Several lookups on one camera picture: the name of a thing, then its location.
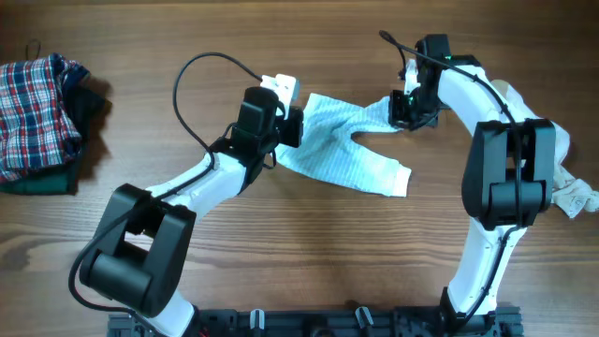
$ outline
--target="dark green cloth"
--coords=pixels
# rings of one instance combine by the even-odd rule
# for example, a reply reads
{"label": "dark green cloth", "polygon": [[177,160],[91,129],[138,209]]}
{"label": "dark green cloth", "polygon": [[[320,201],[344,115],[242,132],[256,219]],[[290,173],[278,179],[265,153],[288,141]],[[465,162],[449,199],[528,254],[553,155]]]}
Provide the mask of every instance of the dark green cloth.
{"label": "dark green cloth", "polygon": [[16,182],[0,184],[0,192],[21,195],[57,195],[77,191],[77,178],[90,137],[92,118],[104,109],[106,101],[89,89],[77,86],[65,97],[66,115],[81,134],[79,156],[62,166],[32,172]]}

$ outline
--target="white cloth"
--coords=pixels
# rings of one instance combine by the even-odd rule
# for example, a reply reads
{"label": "white cloth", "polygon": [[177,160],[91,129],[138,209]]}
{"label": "white cloth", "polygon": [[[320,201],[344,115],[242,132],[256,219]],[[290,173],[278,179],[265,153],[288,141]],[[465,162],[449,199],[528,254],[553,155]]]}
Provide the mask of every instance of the white cloth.
{"label": "white cloth", "polygon": [[304,134],[298,149],[276,148],[277,162],[319,181],[386,197],[405,197],[412,170],[352,141],[356,132],[393,133],[389,98],[362,108],[311,94],[304,109]]}
{"label": "white cloth", "polygon": [[[508,83],[504,81],[493,81],[493,86],[504,96],[504,98],[515,106],[514,118],[538,118],[524,104],[522,96]],[[555,157],[553,170],[553,195],[551,202],[560,207],[569,217],[573,219],[582,209],[587,212],[599,210],[599,192],[593,191],[591,187],[580,179],[574,178],[562,166],[562,162],[568,154],[570,147],[570,135],[559,125],[555,125]]]}

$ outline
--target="plaid shirt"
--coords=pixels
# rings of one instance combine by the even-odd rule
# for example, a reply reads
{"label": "plaid shirt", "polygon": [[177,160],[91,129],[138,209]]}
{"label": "plaid shirt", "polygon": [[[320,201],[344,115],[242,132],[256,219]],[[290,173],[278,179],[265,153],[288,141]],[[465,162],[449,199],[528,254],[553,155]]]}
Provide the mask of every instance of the plaid shirt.
{"label": "plaid shirt", "polygon": [[0,67],[0,183],[79,154],[81,136],[66,116],[63,98],[87,74],[57,53]]}

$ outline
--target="robotic arm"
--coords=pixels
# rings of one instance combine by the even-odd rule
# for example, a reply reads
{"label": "robotic arm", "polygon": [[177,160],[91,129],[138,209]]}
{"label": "robotic arm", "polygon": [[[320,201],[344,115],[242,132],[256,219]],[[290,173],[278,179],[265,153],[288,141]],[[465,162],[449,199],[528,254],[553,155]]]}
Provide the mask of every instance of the robotic arm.
{"label": "robotic arm", "polygon": [[[462,182],[470,230],[456,276],[444,289],[439,306],[398,307],[390,312],[371,312],[366,307],[347,312],[199,311],[176,290],[197,217],[253,182],[265,155],[277,144],[300,146],[302,112],[290,107],[297,92],[295,79],[265,78],[262,87],[246,90],[230,139],[224,135],[211,146],[214,169],[178,194],[123,221],[83,260],[84,285],[145,317],[142,325],[130,316],[112,316],[109,336],[518,336],[519,309],[497,308],[497,289],[526,227],[548,207],[555,132],[546,120],[520,118],[523,123],[503,124],[501,105],[512,110],[509,103],[498,102],[480,82],[431,62],[459,66],[489,83],[474,57],[449,53],[446,36],[427,36],[416,47],[424,57],[410,60],[405,90],[391,94],[389,122],[410,129],[436,125],[439,111],[451,108],[473,135]],[[525,162],[519,180],[516,169],[506,165],[506,159],[515,155],[515,139],[521,141]],[[124,212],[197,176],[209,162],[206,156],[179,177],[147,190],[129,184],[119,187],[97,232]],[[151,248],[146,251],[127,242],[126,232],[152,237]]]}

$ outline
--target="table surface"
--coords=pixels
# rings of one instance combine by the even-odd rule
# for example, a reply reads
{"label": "table surface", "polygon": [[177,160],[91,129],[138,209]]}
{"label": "table surface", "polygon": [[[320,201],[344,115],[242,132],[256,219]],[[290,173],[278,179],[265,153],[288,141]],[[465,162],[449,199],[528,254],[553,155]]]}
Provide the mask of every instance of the table surface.
{"label": "table surface", "polygon": [[[22,59],[36,37],[42,55],[60,52],[107,81],[112,109],[95,123],[76,196],[0,196],[2,336],[104,335],[106,314],[68,294],[68,268],[116,187],[167,181],[201,158],[170,96],[181,66],[203,51],[238,57],[259,74],[296,76],[301,104],[319,93],[366,106],[388,95],[401,66],[379,29],[407,45],[448,33],[454,53],[474,54],[491,79],[512,83],[570,132],[565,166],[599,187],[596,2],[11,2],[0,7],[1,60]],[[183,78],[180,109],[212,141],[251,85],[226,61],[201,61]],[[413,170],[408,198],[265,171],[196,225],[183,294],[200,308],[240,310],[436,304],[468,229],[460,182],[470,136],[444,112],[436,129],[357,141]],[[521,306],[528,336],[596,335],[598,276],[599,218],[571,221],[552,207],[521,240],[499,298]]]}

